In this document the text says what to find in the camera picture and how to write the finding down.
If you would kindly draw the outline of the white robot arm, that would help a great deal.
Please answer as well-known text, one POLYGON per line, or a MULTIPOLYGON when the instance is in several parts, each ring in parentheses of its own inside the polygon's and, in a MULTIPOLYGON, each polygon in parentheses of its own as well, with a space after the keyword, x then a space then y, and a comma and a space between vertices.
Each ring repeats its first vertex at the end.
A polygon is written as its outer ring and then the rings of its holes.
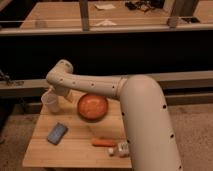
POLYGON ((183 171, 165 96, 153 78, 75 75, 60 60, 46 80, 59 96, 78 90, 120 102, 133 171, 183 171))

